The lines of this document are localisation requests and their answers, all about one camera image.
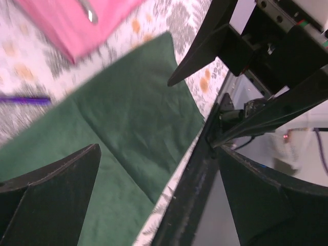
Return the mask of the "dark green cloth napkin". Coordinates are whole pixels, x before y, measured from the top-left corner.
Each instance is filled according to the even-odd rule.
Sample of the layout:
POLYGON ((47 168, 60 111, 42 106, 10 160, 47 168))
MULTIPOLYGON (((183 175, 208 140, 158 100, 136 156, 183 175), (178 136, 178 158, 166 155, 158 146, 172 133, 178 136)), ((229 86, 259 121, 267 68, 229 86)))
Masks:
POLYGON ((79 245, 131 245, 203 125, 171 34, 133 50, 1 149, 7 180, 99 144, 101 161, 79 245))

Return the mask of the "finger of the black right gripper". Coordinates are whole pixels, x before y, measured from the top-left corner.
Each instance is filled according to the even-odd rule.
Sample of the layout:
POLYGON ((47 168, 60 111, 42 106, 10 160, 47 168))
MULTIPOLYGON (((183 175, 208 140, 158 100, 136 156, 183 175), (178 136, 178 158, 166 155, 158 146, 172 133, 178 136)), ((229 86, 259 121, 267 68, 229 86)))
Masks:
POLYGON ((212 0, 187 54, 168 80, 174 86, 215 60, 230 29, 237 0, 212 0))
POLYGON ((327 65, 278 97, 251 100, 241 110, 219 111, 221 129, 211 140, 211 147, 233 138, 273 131, 326 100, 327 65))

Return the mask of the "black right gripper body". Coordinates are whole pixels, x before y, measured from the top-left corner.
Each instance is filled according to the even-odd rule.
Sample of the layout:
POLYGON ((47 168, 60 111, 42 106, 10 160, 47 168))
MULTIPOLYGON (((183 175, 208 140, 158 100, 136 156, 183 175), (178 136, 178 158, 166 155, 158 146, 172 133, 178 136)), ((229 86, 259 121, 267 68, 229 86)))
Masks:
POLYGON ((327 39, 291 1, 256 1, 242 33, 227 30, 220 59, 269 96, 327 69, 327 39))

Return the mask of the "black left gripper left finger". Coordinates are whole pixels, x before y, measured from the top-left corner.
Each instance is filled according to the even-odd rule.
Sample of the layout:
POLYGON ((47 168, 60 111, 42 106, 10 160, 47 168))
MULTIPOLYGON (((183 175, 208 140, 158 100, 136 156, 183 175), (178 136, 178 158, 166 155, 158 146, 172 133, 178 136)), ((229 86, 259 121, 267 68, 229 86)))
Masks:
POLYGON ((1 245, 77 245, 100 164, 98 144, 1 182, 1 245))

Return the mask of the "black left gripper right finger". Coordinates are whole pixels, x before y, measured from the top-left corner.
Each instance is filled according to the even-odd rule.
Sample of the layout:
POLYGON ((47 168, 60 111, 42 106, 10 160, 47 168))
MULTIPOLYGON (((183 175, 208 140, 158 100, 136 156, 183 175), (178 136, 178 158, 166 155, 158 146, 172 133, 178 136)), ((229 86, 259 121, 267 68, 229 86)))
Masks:
POLYGON ((327 245, 327 187, 225 146, 219 169, 241 245, 327 245))

